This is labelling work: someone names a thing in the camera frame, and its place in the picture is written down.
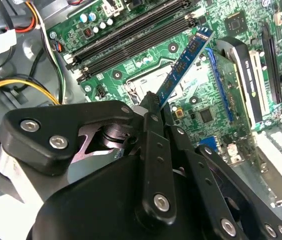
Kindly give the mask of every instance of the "pci slot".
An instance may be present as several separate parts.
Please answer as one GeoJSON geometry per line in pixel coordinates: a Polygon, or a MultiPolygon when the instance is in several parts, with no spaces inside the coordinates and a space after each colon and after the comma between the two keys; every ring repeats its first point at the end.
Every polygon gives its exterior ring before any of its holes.
{"type": "Polygon", "coordinates": [[[140,17],[128,22],[124,26],[108,34],[101,40],[85,46],[73,53],[74,65],[89,59],[92,56],[98,55],[104,50],[124,41],[140,31],[143,31],[150,26],[157,24],[165,18],[173,16],[180,9],[186,9],[191,5],[190,1],[170,0],[164,2],[154,9],[142,14],[140,17]]]}
{"type": "Polygon", "coordinates": [[[193,18],[185,20],[184,17],[179,17],[173,22],[169,22],[163,27],[152,31],[148,34],[141,36],[135,41],[128,43],[127,45],[120,47],[119,49],[110,52],[97,59],[96,61],[83,67],[82,76],[77,79],[78,82],[87,80],[92,76],[95,76],[109,68],[112,68],[119,63],[130,59],[131,57],[142,53],[143,51],[156,46],[163,41],[180,34],[186,29],[196,26],[196,21],[193,18]]]}
{"type": "Polygon", "coordinates": [[[259,93],[262,115],[264,116],[269,114],[271,111],[270,111],[269,100],[267,98],[260,54],[258,51],[252,50],[250,51],[250,56],[251,56],[251,62],[252,62],[252,67],[256,81],[256,87],[259,93]]]}
{"type": "Polygon", "coordinates": [[[276,60],[275,41],[273,35],[271,35],[270,26],[266,22],[263,26],[262,42],[265,52],[265,60],[267,63],[267,71],[269,75],[273,102],[280,104],[282,103],[282,89],[279,76],[279,68],[276,60]]]}

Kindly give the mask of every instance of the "screw hole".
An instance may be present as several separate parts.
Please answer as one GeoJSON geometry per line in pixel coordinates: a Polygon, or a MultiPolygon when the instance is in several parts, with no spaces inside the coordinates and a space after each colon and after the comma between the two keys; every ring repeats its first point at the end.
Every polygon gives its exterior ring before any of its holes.
{"type": "Polygon", "coordinates": [[[208,178],[205,179],[205,182],[206,182],[208,185],[210,185],[210,186],[212,185],[211,180],[209,180],[208,178]]]}
{"type": "Polygon", "coordinates": [[[163,163],[164,162],[164,159],[162,157],[160,157],[160,156],[158,156],[156,159],[157,159],[157,161],[159,161],[159,163],[163,163]]]}

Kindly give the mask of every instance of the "green circuit board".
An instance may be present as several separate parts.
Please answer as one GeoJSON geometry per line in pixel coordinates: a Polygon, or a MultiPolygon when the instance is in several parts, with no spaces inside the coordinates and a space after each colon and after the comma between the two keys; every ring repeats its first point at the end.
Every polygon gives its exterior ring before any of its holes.
{"type": "Polygon", "coordinates": [[[83,6],[81,9],[68,14],[69,18],[50,28],[48,30],[48,34],[51,32],[56,33],[55,40],[60,42],[65,48],[62,54],[71,53],[86,44],[94,42],[102,36],[106,36],[107,34],[115,31],[118,27],[138,17],[142,13],[148,12],[164,1],[165,0],[145,0],[146,4],[134,9],[133,11],[125,9],[118,16],[107,16],[102,8],[102,0],[96,0],[94,1],[94,4],[88,4],[87,7],[83,6]],[[88,19],[87,22],[82,22],[80,20],[81,15],[88,17],[90,13],[95,14],[96,19],[94,21],[88,19]],[[100,24],[102,22],[106,24],[108,19],[113,20],[113,25],[107,24],[105,29],[101,29],[99,27],[100,24]],[[98,33],[93,32],[94,27],[99,28],[98,33]],[[92,35],[90,37],[88,37],[84,32],[87,29],[91,30],[92,35]]]}
{"type": "MultiPolygon", "coordinates": [[[[109,27],[109,32],[115,31],[116,26],[123,25],[161,2],[164,1],[148,0],[146,1],[148,4],[142,6],[138,11],[122,11],[120,15],[113,18],[117,25],[109,27]]],[[[193,10],[201,7],[206,20],[204,26],[211,28],[216,33],[209,47],[214,50],[222,85],[234,115],[234,121],[230,122],[216,85],[216,76],[212,70],[210,59],[204,53],[205,56],[193,65],[191,74],[186,77],[187,80],[181,83],[182,90],[176,90],[177,96],[173,96],[170,101],[175,124],[187,132],[194,145],[213,136],[218,141],[220,148],[222,148],[223,142],[232,141],[237,143],[241,152],[246,152],[249,156],[255,152],[251,124],[242,97],[243,91],[237,67],[232,61],[217,54],[216,41],[231,35],[244,42],[250,51],[261,50],[263,49],[262,24],[267,22],[275,39],[277,66],[279,74],[282,75],[282,24],[278,26],[274,21],[274,15],[281,12],[280,0],[272,0],[268,6],[263,6],[262,2],[262,0],[201,0],[197,6],[193,7],[193,10]],[[240,24],[236,30],[229,27],[229,19],[234,17],[239,19],[240,24]],[[193,97],[196,98],[195,104],[193,104],[193,97]]],[[[65,22],[48,30],[48,33],[56,32],[57,40],[65,45],[63,55],[109,33],[104,32],[104,35],[94,36],[91,39],[81,40],[79,38],[82,28],[78,28],[78,24],[79,16],[82,13],[96,12],[98,21],[106,19],[106,16],[97,10],[100,5],[101,1],[97,1],[71,16],[65,22]],[[69,37],[69,33],[75,33],[75,37],[69,37]]],[[[85,23],[84,28],[92,27],[94,24],[94,22],[85,23]]],[[[129,106],[138,104],[139,95],[135,96],[135,91],[137,91],[135,89],[148,84],[142,90],[139,89],[139,93],[145,89],[155,92],[160,84],[157,79],[161,79],[169,72],[168,68],[170,69],[178,59],[195,32],[195,28],[184,31],[154,47],[144,49],[142,53],[131,56],[115,67],[82,81],[80,85],[86,94],[86,100],[88,102],[120,100],[129,106]]],[[[265,64],[264,57],[261,58],[261,63],[265,64]]],[[[275,104],[273,102],[266,70],[263,71],[263,76],[270,113],[264,115],[263,121],[256,123],[252,128],[252,131],[257,132],[282,124],[282,103],[275,104]]]]}

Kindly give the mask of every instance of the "black ram slot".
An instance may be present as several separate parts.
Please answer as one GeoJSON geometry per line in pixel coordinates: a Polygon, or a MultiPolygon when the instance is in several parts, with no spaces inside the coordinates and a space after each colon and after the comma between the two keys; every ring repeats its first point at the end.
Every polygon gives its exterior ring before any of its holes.
{"type": "Polygon", "coordinates": [[[136,48],[141,49],[141,51],[146,50],[147,48],[143,46],[144,43],[149,43],[150,45],[154,44],[153,46],[155,46],[156,44],[159,43],[155,41],[157,38],[165,39],[165,35],[170,36],[171,34],[174,34],[175,31],[178,31],[178,28],[186,29],[186,23],[184,22],[184,19],[180,19],[177,22],[173,22],[168,25],[165,25],[163,28],[160,28],[159,30],[151,32],[147,35],[143,35],[142,37],[140,37],[139,39],[136,39],[132,43],[129,43],[126,46],[120,47],[119,49],[115,50],[114,52],[109,53],[105,57],[102,57],[101,59],[98,59],[88,64],[87,67],[91,69],[94,66],[99,66],[100,63],[106,65],[108,64],[108,62],[112,62],[114,59],[120,56],[130,58],[131,57],[130,55],[126,56],[130,51],[135,50],[136,48]]]}
{"type": "Polygon", "coordinates": [[[279,68],[276,60],[275,42],[274,37],[270,33],[270,27],[266,22],[263,26],[262,42],[265,52],[265,60],[267,63],[267,71],[269,75],[273,102],[275,104],[280,104],[282,103],[282,89],[279,68]]]}
{"type": "Polygon", "coordinates": [[[149,49],[165,41],[166,39],[169,39],[172,36],[175,36],[183,32],[188,28],[189,26],[187,25],[186,22],[179,24],[175,24],[175,22],[173,22],[173,26],[165,26],[158,31],[145,35],[142,38],[138,39],[137,41],[134,41],[128,44],[127,46],[124,46],[102,57],[101,59],[98,59],[96,62],[92,62],[90,65],[87,65],[86,67],[88,67],[87,70],[88,78],[98,73],[101,73],[111,67],[114,67],[117,64],[131,58],[132,56],[140,54],[146,49],[149,49]]]}
{"type": "Polygon", "coordinates": [[[109,47],[118,44],[120,41],[138,34],[140,31],[149,28],[161,20],[172,16],[179,11],[180,8],[188,8],[189,5],[190,4],[184,5],[184,3],[180,2],[180,0],[171,0],[169,2],[162,3],[151,11],[142,14],[137,19],[128,22],[126,25],[117,29],[114,33],[111,33],[101,40],[74,52],[74,57],[78,56],[78,59],[84,61],[108,49],[109,47]]]}

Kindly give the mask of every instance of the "pcie slot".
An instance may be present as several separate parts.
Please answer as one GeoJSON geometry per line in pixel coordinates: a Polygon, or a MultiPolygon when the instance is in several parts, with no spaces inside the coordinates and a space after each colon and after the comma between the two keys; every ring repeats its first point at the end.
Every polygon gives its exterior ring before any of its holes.
{"type": "Polygon", "coordinates": [[[264,23],[262,42],[265,52],[265,59],[267,63],[267,71],[269,75],[269,82],[271,87],[271,93],[273,102],[276,104],[282,103],[282,89],[279,76],[279,69],[276,60],[276,49],[274,37],[271,35],[270,26],[268,23],[264,23]]]}
{"type": "Polygon", "coordinates": [[[266,87],[265,87],[265,82],[264,82],[264,77],[263,77],[263,70],[262,70],[262,65],[261,65],[260,54],[258,53],[258,51],[252,50],[250,51],[250,56],[251,56],[252,67],[253,67],[255,80],[256,80],[256,87],[259,93],[261,110],[264,116],[264,115],[269,114],[271,111],[270,111],[270,106],[269,106],[269,100],[267,98],[267,92],[266,92],[266,87]]]}
{"type": "Polygon", "coordinates": [[[166,24],[165,26],[150,32],[149,34],[141,36],[139,39],[101,57],[100,59],[84,66],[83,76],[78,79],[82,81],[84,79],[89,79],[92,76],[101,73],[109,68],[116,66],[117,64],[140,54],[141,52],[149,49],[183,31],[188,28],[195,27],[196,22],[192,19],[190,21],[184,20],[183,17],[166,24]]]}

